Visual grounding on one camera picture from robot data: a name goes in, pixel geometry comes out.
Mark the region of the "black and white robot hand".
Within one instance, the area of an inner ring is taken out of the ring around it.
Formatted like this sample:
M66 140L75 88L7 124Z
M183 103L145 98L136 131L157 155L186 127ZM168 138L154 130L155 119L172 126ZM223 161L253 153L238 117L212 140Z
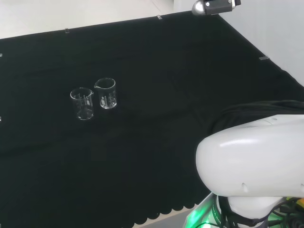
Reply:
M192 6L192 13L198 16L231 12L241 0L198 0Z

